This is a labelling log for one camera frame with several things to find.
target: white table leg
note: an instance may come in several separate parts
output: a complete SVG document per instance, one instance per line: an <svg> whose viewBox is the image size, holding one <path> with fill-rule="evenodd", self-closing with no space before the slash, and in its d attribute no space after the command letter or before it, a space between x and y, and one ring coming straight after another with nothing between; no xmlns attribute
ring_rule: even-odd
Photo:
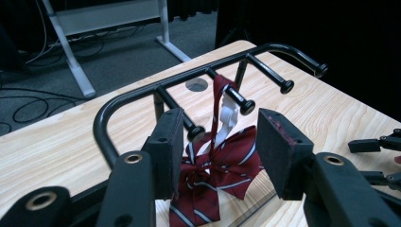
<svg viewBox="0 0 401 227"><path fill-rule="evenodd" d="M77 62L73 51L71 50L71 46L65 37L64 32L60 26L59 20L54 12L53 8L51 7L48 0L43 0L44 6L47 11L47 15L50 18L50 22L53 25L57 36L60 39L62 48L64 49L65 55L67 56L68 65L72 74L74 75L77 84L82 91L85 97L93 97L96 95L95 89L92 87L91 82L86 77L85 73L83 72L82 68L80 67L79 63Z"/></svg>
<svg viewBox="0 0 401 227"><path fill-rule="evenodd" d="M170 42L169 34L168 34L168 13L167 13L167 1L159 0L159 11L160 11L160 20L162 22L162 36L158 36L157 40L160 44L162 44L166 49L168 49L172 54L174 54L181 61L189 61L191 60L188 56L186 56L179 48L177 48L174 44Z"/></svg>

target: dark background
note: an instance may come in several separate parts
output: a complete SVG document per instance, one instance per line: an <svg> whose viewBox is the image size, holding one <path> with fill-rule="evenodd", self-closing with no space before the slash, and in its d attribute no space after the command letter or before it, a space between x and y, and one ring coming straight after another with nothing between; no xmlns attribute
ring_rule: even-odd
<svg viewBox="0 0 401 227"><path fill-rule="evenodd" d="M401 121L400 6L397 0L220 0L216 47L238 39L290 44L328 64L323 81Z"/></svg>
<svg viewBox="0 0 401 227"><path fill-rule="evenodd" d="M175 18L169 23L170 41L191 59L214 50L217 16L214 11ZM182 63L157 41L161 33L160 23L141 22L67 38L97 96L103 96ZM44 52L21 54L29 74L0 69L0 136L89 100L60 43L52 42Z"/></svg>
<svg viewBox="0 0 401 227"><path fill-rule="evenodd" d="M135 0L50 0L53 10L79 9L115 2ZM37 0L48 28L47 42L57 40L56 33L45 15L42 0ZM36 0L0 0L0 70L26 73L26 67L16 50L39 52L44 46L44 31ZM211 13L218 0L167 0L169 21L178 17L187 20L197 12Z"/></svg>
<svg viewBox="0 0 401 227"><path fill-rule="evenodd" d="M113 1L51 2L56 10L61 10ZM177 17L186 20L197 11L208 13L218 8L216 47L249 40L254 44L290 44L302 50L316 61L328 64L323 81L401 121L400 1L168 0L167 3L170 21ZM46 17L44 20L51 27ZM51 43L56 39L52 29L48 29L47 36ZM16 50L40 51L43 40L35 0L0 0L0 70L24 73L24 62ZM276 55L304 69L298 62Z"/></svg>

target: tie bow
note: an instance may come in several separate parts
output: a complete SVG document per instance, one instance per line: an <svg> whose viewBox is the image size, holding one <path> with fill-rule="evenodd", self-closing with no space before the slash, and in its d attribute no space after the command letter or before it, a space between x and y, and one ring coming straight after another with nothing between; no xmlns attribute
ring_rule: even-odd
<svg viewBox="0 0 401 227"><path fill-rule="evenodd" d="M222 76L215 78L215 119L221 90L230 82ZM244 200L246 190L262 169L255 150L255 126L233 134L214 148L216 134L217 122L214 121L211 132L185 148L179 195L170 203L170 226L199 226L220 220L218 190ZM199 154L209 141L210 151Z"/></svg>

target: wooden tabletop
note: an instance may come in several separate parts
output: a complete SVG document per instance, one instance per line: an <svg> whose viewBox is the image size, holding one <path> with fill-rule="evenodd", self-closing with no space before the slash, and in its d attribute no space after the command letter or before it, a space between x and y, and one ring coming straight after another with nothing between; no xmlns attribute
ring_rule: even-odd
<svg viewBox="0 0 401 227"><path fill-rule="evenodd" d="M108 100L252 47L253 44L245 41L226 45L0 137L0 216L18 199L37 188L59 185L68 188L71 195L76 195L108 178L111 171L92 132L95 115ZM247 99L254 100L257 106L251 114L239 117L233 132L256 125L257 108L271 109L283 114L313 141L315 153L335 152L349 159L360 170L380 170L385 175L400 170L400 165L393 160L397 152L382 149L378 153L352 154L347 147L347 143L355 139L389 135L393 129L401 128L400 122L270 53L257 57L283 78L294 80L295 87L289 94L282 95L273 82L249 65L240 92ZM234 79L236 68L237 63L218 72ZM185 84L169 88L168 91L197 125L210 130L212 80L206 76L201 78L208 82L206 91L191 92ZM119 109L109 121L108 130L117 150L124 153L139 150L155 124L153 99L149 96ZM399 192L388 187L378 189L401 198ZM302 202L280 201L275 197L265 171L260 172L253 181L244 201L224 192L218 192L218 195L221 221L212 226L237 226L240 223L250 226L306 225ZM158 226L168 226L168 205L168 201L156 201Z"/></svg>

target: gray carpet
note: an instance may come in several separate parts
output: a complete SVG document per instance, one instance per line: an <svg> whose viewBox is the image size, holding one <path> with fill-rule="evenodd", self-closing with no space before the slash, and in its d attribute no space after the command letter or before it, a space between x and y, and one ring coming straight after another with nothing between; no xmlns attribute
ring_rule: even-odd
<svg viewBox="0 0 401 227"><path fill-rule="evenodd" d="M170 41L190 58L213 50L217 15L175 19L169 23ZM181 63L156 41L161 34L158 23L128 27L72 43L72 49L96 96L102 96ZM55 45L28 65L28 75L0 72L0 136L87 101L65 59Z"/></svg>

